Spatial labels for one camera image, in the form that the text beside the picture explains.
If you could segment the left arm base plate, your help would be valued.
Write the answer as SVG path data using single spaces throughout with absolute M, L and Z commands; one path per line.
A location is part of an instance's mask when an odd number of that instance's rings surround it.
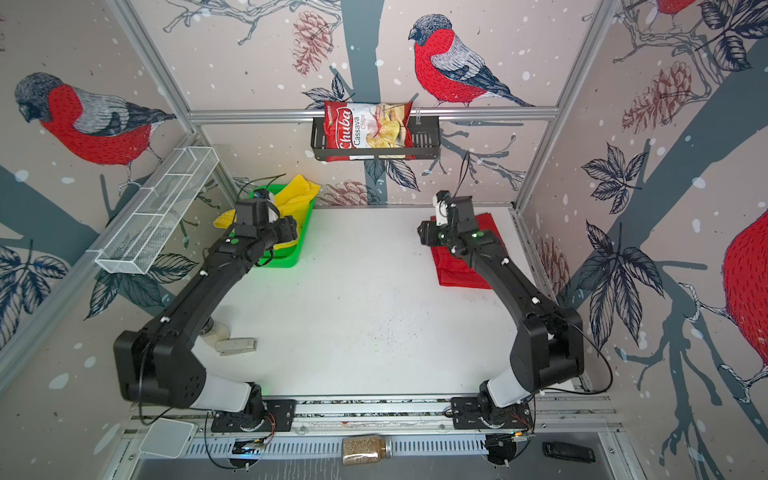
M 256 413 L 214 411 L 213 433 L 287 433 L 292 430 L 297 401 L 266 399 Z

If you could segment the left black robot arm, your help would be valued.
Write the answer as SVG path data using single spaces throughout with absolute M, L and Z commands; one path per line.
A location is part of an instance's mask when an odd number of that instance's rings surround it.
M 239 201 L 235 220 L 209 248 L 202 267 L 160 314 L 114 342 L 119 389 L 138 406 L 234 413 L 260 423 L 266 408 L 257 384 L 210 374 L 193 352 L 232 287 L 278 244 L 298 239 L 298 224 L 265 198 Z

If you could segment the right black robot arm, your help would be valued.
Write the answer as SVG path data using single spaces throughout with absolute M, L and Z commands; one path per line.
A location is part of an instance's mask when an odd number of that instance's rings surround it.
M 512 261 L 499 236 L 479 227 L 471 197 L 440 190 L 433 204 L 436 218 L 418 227 L 421 243 L 447 248 L 479 274 L 516 326 L 508 366 L 483 382 L 477 395 L 481 418 L 499 428 L 514 405 L 584 373 L 583 321 L 575 309 L 546 297 Z

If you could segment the yellow shorts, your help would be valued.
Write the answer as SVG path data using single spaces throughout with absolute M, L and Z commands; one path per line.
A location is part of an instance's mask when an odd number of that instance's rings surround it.
M 291 216 L 297 222 L 299 234 L 302 234 L 320 186 L 297 175 L 287 185 L 271 185 L 267 190 L 272 193 L 281 216 Z

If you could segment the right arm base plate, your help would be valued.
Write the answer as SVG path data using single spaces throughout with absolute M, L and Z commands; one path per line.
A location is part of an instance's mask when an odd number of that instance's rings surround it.
M 482 395 L 452 397 L 447 416 L 456 430 L 529 430 L 534 426 L 532 411 L 526 404 L 500 408 Z

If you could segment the red shorts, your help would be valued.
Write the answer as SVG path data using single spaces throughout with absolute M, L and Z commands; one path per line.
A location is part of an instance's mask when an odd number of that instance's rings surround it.
M 491 213 L 477 215 L 481 230 L 490 230 L 504 244 Z M 491 290 L 491 286 L 462 259 L 455 258 L 446 247 L 432 247 L 431 254 L 438 283 L 443 287 Z

